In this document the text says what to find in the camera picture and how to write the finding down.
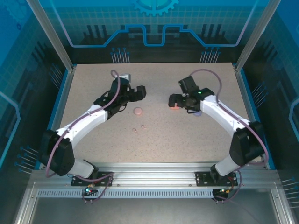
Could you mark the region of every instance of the blue wall panel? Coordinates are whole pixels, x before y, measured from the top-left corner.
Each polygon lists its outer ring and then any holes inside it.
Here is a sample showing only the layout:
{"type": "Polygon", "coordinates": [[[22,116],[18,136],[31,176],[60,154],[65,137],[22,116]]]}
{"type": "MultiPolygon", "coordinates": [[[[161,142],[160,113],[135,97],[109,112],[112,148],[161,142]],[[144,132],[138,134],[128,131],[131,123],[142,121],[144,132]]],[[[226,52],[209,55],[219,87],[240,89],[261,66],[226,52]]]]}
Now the blue wall panel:
{"type": "Polygon", "coordinates": [[[268,0],[41,3],[74,63],[115,63],[117,47],[135,63],[203,62],[206,47],[208,62],[236,62],[268,0]]]}
{"type": "Polygon", "coordinates": [[[299,178],[299,7],[282,0],[244,71],[282,179],[299,178]]]}
{"type": "Polygon", "coordinates": [[[0,30],[0,223],[10,224],[36,162],[24,150],[39,148],[65,67],[25,0],[0,0],[0,30]]]}

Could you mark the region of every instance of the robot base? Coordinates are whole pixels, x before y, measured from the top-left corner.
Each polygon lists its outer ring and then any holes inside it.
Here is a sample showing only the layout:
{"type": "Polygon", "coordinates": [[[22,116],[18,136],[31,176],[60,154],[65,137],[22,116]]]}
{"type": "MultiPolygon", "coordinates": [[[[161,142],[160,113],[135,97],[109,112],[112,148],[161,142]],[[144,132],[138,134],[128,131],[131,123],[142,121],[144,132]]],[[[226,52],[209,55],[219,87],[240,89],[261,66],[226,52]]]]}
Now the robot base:
{"type": "Polygon", "coordinates": [[[229,173],[221,178],[217,184],[214,183],[210,172],[195,172],[196,186],[197,187],[231,187],[232,185],[238,186],[238,181],[235,173],[229,173]]]}
{"type": "MultiPolygon", "coordinates": [[[[98,172],[98,176],[97,178],[100,178],[102,176],[108,175],[111,172],[98,172]]],[[[94,184],[95,187],[105,187],[108,183],[109,178],[105,178],[104,180],[101,180],[99,182],[96,182],[94,184]]],[[[108,187],[112,186],[112,182],[113,180],[111,180],[111,182],[109,183],[108,187]]],[[[71,186],[73,187],[86,187],[87,185],[91,184],[92,182],[87,182],[87,181],[83,181],[79,178],[77,178],[76,176],[73,176],[72,180],[71,180],[71,186]]]]}

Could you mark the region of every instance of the robotic arm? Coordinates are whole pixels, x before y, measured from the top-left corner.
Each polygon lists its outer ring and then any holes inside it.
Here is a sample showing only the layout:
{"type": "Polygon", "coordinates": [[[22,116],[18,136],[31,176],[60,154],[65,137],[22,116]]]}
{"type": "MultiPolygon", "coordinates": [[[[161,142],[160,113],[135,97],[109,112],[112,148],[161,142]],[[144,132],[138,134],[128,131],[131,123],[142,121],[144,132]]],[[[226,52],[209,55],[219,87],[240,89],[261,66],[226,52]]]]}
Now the robotic arm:
{"type": "Polygon", "coordinates": [[[184,78],[178,83],[183,94],[170,95],[168,106],[185,108],[187,113],[202,111],[216,120],[232,138],[229,155],[211,167],[210,174],[215,184],[226,175],[264,153],[258,140],[239,121],[249,125],[263,139],[263,127],[259,122],[250,122],[234,113],[221,101],[217,102],[214,93],[208,88],[199,89],[192,76],[184,78]],[[219,104],[238,119],[230,116],[219,104]]]}
{"type": "Polygon", "coordinates": [[[112,82],[110,90],[95,100],[93,105],[80,117],[86,114],[89,114],[89,116],[81,119],[72,129],[69,129],[69,127],[73,122],[65,127],[59,128],[56,131],[47,130],[44,133],[42,137],[40,153],[38,156],[41,163],[48,163],[50,153],[54,145],[62,136],[62,134],[67,131],[67,134],[59,143],[58,148],[54,153],[50,164],[50,169],[59,176],[66,174],[79,175],[83,178],[95,178],[97,176],[98,169],[93,164],[85,160],[76,159],[74,157],[73,149],[76,147],[78,142],[96,126],[106,122],[116,113],[123,111],[124,109],[121,110],[121,108],[126,108],[128,102],[136,102],[145,98],[145,87],[137,86],[137,91],[132,89],[129,84],[129,74],[120,76],[120,81],[121,85],[119,94],[110,106],[106,107],[104,110],[91,113],[92,111],[100,109],[111,101],[117,90],[117,79],[112,82]]]}

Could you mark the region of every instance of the vertical post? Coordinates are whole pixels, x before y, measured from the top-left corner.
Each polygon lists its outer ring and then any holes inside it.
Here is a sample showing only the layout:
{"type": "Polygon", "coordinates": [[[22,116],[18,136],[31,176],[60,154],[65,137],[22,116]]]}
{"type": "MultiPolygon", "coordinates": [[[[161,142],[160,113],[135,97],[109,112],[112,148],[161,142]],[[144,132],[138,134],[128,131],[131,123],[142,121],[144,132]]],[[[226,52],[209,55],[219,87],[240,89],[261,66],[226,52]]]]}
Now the vertical post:
{"type": "Polygon", "coordinates": [[[44,11],[41,3],[38,0],[27,0],[31,10],[33,11],[34,15],[36,16],[38,22],[42,26],[44,32],[46,33],[48,39],[52,43],[55,51],[57,52],[58,56],[60,57],[62,63],[64,64],[65,68],[72,72],[73,64],[67,55],[55,29],[53,28],[49,18],[47,17],[46,12],[44,11]]]}
{"type": "Polygon", "coordinates": [[[268,25],[271,17],[273,16],[276,8],[278,7],[281,0],[270,0],[268,5],[266,6],[263,14],[261,15],[261,18],[257,22],[256,27],[254,28],[248,42],[246,43],[237,63],[236,63],[236,71],[239,72],[245,62],[247,61],[249,55],[251,54],[253,48],[255,47],[258,39],[262,35],[262,32],[268,25]]]}

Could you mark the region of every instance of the speckled tabletop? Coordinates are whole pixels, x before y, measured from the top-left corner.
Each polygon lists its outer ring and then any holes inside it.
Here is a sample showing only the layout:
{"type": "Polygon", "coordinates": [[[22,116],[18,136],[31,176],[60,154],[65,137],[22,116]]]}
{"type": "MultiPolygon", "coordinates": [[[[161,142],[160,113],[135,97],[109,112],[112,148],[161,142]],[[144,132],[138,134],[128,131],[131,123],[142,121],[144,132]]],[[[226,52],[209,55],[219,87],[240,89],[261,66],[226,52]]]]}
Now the speckled tabletop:
{"type": "MultiPolygon", "coordinates": [[[[247,118],[231,63],[77,65],[61,126],[87,111],[95,99],[110,89],[111,69],[120,74],[130,73],[132,88],[144,85],[147,96],[129,103],[123,112],[86,135],[77,144],[75,156],[90,162],[195,162],[226,157],[231,139],[216,121],[206,114],[195,117],[184,109],[168,107],[169,96],[181,93],[178,81],[201,68],[220,75],[223,82],[220,100],[247,118]],[[136,107],[143,109],[141,116],[133,114],[136,107]]],[[[216,77],[208,72],[194,75],[194,80],[200,88],[208,87],[214,92],[219,88],[216,77]]]]}

